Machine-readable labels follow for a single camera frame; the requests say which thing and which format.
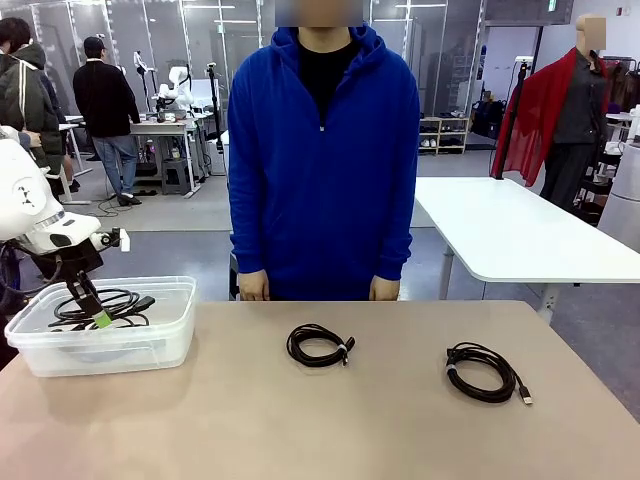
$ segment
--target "red cardigan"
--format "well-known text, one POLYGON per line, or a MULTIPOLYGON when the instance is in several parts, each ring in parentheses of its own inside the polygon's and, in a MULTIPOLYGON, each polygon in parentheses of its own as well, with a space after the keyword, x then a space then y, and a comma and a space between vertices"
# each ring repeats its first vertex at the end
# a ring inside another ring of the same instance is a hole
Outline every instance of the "red cardigan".
MULTIPOLYGON (((553 134, 573 77, 577 55, 578 50, 572 48, 560 60, 525 80, 522 87, 520 106, 504 169, 518 170, 526 180, 527 187, 533 185, 538 178, 540 167, 553 143, 553 134)), ((602 74, 606 76, 604 62, 599 61, 602 74)), ((496 160, 491 168, 491 175, 494 177, 498 171, 498 159, 504 149, 509 120, 513 113, 514 97, 515 95, 511 96, 498 137, 496 160)), ((605 98, 603 112, 607 111, 608 104, 608 98, 605 98)))

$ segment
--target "black sweater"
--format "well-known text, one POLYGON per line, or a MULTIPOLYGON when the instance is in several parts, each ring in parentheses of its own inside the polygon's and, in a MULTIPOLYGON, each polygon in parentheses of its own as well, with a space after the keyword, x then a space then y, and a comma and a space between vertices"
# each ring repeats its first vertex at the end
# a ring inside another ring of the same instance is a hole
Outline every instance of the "black sweater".
POLYGON ((93 137, 129 135, 140 123, 136 99, 122 72, 101 61, 90 61, 73 76, 76 105, 93 137))

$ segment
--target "clear plastic bin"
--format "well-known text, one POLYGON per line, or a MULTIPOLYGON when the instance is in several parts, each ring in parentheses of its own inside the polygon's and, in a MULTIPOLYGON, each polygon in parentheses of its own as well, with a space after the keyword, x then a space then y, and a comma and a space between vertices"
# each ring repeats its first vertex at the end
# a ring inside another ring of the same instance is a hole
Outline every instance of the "clear plastic bin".
POLYGON ((95 280, 98 290, 124 288, 156 302, 144 313, 150 325, 81 332, 51 332, 53 311, 71 298, 65 284, 51 285, 6 326, 9 345, 20 350, 38 377, 135 372, 182 365, 193 337, 196 281, 190 277, 95 280))

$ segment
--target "black undershirt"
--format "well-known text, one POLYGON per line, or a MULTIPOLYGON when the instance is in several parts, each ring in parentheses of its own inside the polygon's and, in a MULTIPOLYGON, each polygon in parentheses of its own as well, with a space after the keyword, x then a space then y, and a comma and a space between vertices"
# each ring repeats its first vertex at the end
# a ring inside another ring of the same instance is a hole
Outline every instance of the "black undershirt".
POLYGON ((360 45, 351 42, 346 47, 329 53, 312 52, 298 42, 300 57, 300 81, 316 102, 320 113, 320 124, 325 125, 329 102, 336 92, 344 73, 360 50, 360 45))

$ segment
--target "coiled black cable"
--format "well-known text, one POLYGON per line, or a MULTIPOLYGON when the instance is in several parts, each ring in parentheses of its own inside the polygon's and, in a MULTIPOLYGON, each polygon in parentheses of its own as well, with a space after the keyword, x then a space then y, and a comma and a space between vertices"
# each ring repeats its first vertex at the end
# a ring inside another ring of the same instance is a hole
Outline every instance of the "coiled black cable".
MULTIPOLYGON (((104 294, 115 294, 108 298, 100 299, 103 308, 109 314, 111 320, 114 322, 117 320, 125 322, 124 325, 116 326, 116 328, 149 326, 149 319, 140 312, 146 310, 155 303, 155 299, 153 297, 146 296, 140 299, 139 293, 130 292, 129 290, 121 288, 105 288, 98 290, 98 295, 104 294), (141 318, 144 323, 134 323, 131 320, 131 318, 134 317, 141 318)), ((75 300, 70 298, 55 308, 53 314, 58 320, 50 323, 49 328, 60 329, 54 331, 61 331, 61 327, 72 327, 70 331, 98 329, 99 327, 96 325, 94 319, 90 315, 87 315, 83 310, 75 309, 62 311, 64 307, 72 302, 75 302, 75 300)))
POLYGON ((522 401, 531 405, 533 400, 527 387, 516 371, 509 365, 504 357, 488 349, 487 347, 471 342, 462 342, 453 348, 447 349, 447 376, 451 384, 465 395, 486 403, 503 403, 511 398, 516 384, 522 401), (495 369, 502 378, 502 387, 497 390, 484 390, 468 384, 458 375, 456 364, 458 362, 484 363, 495 369))
POLYGON ((309 323, 296 328, 287 339, 287 351, 291 358, 296 362, 299 362, 307 367, 321 368, 335 365, 338 362, 342 362, 342 366, 347 366, 349 363, 349 352, 356 344, 356 340, 353 337, 349 337, 349 340, 343 342, 342 339, 335 333, 327 330, 315 323, 309 323), (301 344, 307 340, 321 338, 335 343, 338 349, 335 353, 330 355, 323 355, 320 357, 312 357, 302 351, 301 344))

